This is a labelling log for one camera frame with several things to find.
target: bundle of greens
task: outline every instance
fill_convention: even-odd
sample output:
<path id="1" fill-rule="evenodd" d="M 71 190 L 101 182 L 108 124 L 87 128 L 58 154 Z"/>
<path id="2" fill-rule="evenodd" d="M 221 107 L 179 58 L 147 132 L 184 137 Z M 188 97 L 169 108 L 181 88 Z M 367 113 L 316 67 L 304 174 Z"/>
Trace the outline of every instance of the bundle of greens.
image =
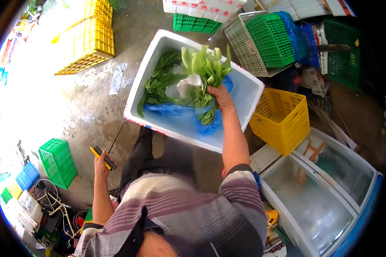
<path id="1" fill-rule="evenodd" d="M 181 55 L 179 51 L 166 51 L 160 56 L 159 62 L 153 71 L 153 75 L 151 75 L 149 81 L 144 85 L 144 94 L 137 105 L 137 113 L 140 117 L 144 117 L 144 103 L 157 105 L 167 104 L 172 101 L 172 99 L 169 99 L 166 95 L 166 88 L 187 77 L 185 74 L 172 73 L 173 67 L 180 63 Z"/>
<path id="2" fill-rule="evenodd" d="M 205 113 L 198 115 L 198 120 L 204 125 L 211 124 L 216 114 L 216 101 L 213 95 L 207 93 L 207 86 L 211 85 L 218 88 L 223 78 L 232 68 L 229 46 L 227 46 L 227 60 L 223 64 L 221 63 L 220 49 L 215 48 L 213 53 L 206 53 L 208 48 L 209 46 L 202 46 L 197 53 L 194 53 L 193 49 L 190 49 L 187 53 L 186 48 L 183 47 L 181 53 L 178 51 L 166 51 L 162 54 L 153 71 L 153 75 L 144 85 L 144 94 L 137 105 L 139 115 L 144 117 L 143 106 L 145 103 L 151 105 L 172 103 L 174 105 L 191 106 L 196 110 L 208 109 Z M 176 64 L 180 64 L 181 61 L 183 61 L 187 74 L 173 74 L 173 67 Z M 200 76 L 203 82 L 202 87 L 188 86 L 183 99 L 166 95 L 166 88 L 169 85 L 178 83 L 180 80 L 193 74 Z"/>
<path id="3" fill-rule="evenodd" d="M 203 125 L 209 125 L 213 122 L 216 114 L 216 102 L 214 96 L 207 93 L 207 86 L 211 85 L 218 88 L 221 85 L 223 78 L 232 70 L 231 68 L 231 54 L 229 45 L 227 45 L 227 60 L 221 63 L 221 51 L 215 48 L 213 53 L 208 52 L 209 46 L 202 46 L 199 52 L 194 53 L 190 49 L 187 53 L 186 48 L 181 49 L 181 59 L 186 67 L 187 75 L 200 75 L 203 87 L 195 87 L 193 102 L 196 109 L 205 108 L 212 105 L 210 110 L 198 115 L 198 119 Z"/>

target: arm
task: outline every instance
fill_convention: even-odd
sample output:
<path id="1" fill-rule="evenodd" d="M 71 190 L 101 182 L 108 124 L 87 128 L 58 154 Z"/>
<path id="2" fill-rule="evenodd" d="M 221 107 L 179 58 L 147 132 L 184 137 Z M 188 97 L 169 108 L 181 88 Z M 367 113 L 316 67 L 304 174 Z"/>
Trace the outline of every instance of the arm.
<path id="1" fill-rule="evenodd" d="M 240 126 L 233 99 L 227 89 L 208 87 L 216 97 L 223 117 L 223 164 L 227 175 L 219 188 L 234 207 L 255 227 L 262 240 L 266 239 L 267 221 L 259 190 L 250 167 L 249 148 Z"/>
<path id="2" fill-rule="evenodd" d="M 109 156 L 104 150 L 100 158 L 94 158 L 94 199 L 93 199 L 93 222 L 104 225 L 114 213 L 114 207 L 109 197 L 107 177 L 109 170 L 104 164 L 104 157 Z"/>
<path id="3" fill-rule="evenodd" d="M 240 126 L 235 103 L 227 89 L 209 86 L 207 91 L 217 99 L 221 111 L 224 129 L 223 164 L 227 172 L 239 164 L 250 165 L 249 147 Z"/>

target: chest freezer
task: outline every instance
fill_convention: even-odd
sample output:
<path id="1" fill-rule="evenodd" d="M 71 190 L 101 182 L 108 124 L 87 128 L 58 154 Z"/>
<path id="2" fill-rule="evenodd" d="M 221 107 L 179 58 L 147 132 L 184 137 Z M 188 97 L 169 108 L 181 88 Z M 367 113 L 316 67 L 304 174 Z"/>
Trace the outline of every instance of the chest freezer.
<path id="1" fill-rule="evenodd" d="M 261 175 L 262 192 L 303 254 L 343 256 L 372 210 L 383 176 L 330 136 L 311 128 Z"/>

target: yellow plastic crate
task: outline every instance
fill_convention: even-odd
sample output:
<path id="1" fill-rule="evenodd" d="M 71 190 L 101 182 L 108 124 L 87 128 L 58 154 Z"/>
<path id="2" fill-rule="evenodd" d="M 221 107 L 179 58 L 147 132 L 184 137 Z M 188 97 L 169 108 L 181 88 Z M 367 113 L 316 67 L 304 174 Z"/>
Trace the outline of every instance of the yellow plastic crate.
<path id="1" fill-rule="evenodd" d="M 7 190 L 9 190 L 13 198 L 18 199 L 22 193 L 20 186 L 17 184 L 15 179 L 10 180 L 7 183 Z"/>
<path id="2" fill-rule="evenodd" d="M 87 0 L 82 6 L 72 10 L 74 25 L 83 19 L 96 16 L 106 25 L 112 27 L 113 7 L 108 0 Z"/>
<path id="3" fill-rule="evenodd" d="M 265 88 L 249 124 L 256 136 L 287 156 L 310 132 L 306 97 Z"/>
<path id="4" fill-rule="evenodd" d="M 113 30 L 95 16 L 60 35 L 55 75 L 75 74 L 114 57 Z"/>

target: dark pants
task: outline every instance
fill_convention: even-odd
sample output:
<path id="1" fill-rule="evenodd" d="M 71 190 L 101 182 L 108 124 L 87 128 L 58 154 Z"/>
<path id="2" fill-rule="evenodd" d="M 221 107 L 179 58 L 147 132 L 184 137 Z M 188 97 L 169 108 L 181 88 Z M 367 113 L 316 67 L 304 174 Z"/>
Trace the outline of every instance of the dark pants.
<path id="1" fill-rule="evenodd" d="M 153 131 L 141 126 L 139 137 L 121 171 L 119 195 L 121 195 L 122 189 L 128 183 L 147 173 L 164 173 L 182 176 L 196 183 L 193 170 L 192 149 L 189 145 L 165 136 L 163 155 L 154 159 L 152 140 Z"/>

